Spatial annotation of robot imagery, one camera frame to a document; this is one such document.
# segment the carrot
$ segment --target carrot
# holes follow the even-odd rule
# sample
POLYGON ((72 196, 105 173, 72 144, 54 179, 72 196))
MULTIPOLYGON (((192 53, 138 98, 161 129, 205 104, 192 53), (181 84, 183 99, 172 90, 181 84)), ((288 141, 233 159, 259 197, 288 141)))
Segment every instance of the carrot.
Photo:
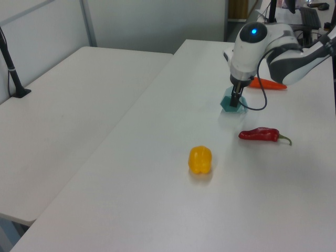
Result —
MULTIPOLYGON (((260 79, 262 86, 265 89, 287 89, 287 86, 284 84, 280 84, 271 80, 260 79)), ((250 88, 260 88, 260 83, 258 78, 254 78, 254 80, 249 85, 250 88)))

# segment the white tabletop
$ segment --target white tabletop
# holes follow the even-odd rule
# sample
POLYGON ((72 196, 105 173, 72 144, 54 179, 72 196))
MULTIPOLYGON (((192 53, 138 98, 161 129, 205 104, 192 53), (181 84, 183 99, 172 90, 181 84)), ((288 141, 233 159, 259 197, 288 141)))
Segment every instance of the white tabletop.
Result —
MULTIPOLYGON (((267 91, 265 110, 228 114, 228 46, 187 40, 12 252, 333 251, 331 60, 267 91), (238 138, 256 127, 293 146, 238 138), (189 172, 197 145, 212 151, 211 174, 189 172)), ((263 104, 260 90, 244 96, 263 104)))
POLYGON ((0 217, 30 225, 171 57, 84 47, 0 105, 0 217))

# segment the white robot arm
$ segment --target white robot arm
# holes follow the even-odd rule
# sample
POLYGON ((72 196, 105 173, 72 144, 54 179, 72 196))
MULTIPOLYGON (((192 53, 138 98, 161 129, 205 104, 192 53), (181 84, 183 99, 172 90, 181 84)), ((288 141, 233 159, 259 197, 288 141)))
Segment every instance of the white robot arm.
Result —
POLYGON ((264 54, 271 78, 285 85, 293 84, 336 54, 336 29, 303 51, 289 25, 246 24, 239 32, 234 48, 224 52, 234 85, 230 106, 237 107, 243 88, 253 80, 264 54))

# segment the chili pepper stem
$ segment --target chili pepper stem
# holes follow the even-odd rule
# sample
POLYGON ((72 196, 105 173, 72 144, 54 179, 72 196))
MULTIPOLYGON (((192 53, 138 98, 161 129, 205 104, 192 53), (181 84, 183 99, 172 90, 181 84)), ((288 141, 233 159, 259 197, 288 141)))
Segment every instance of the chili pepper stem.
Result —
POLYGON ((289 141, 289 145, 290 145, 290 146, 292 145, 292 140, 290 140, 288 137, 286 137, 286 136, 284 136, 284 135, 279 134, 278 139, 287 139, 287 140, 289 141))

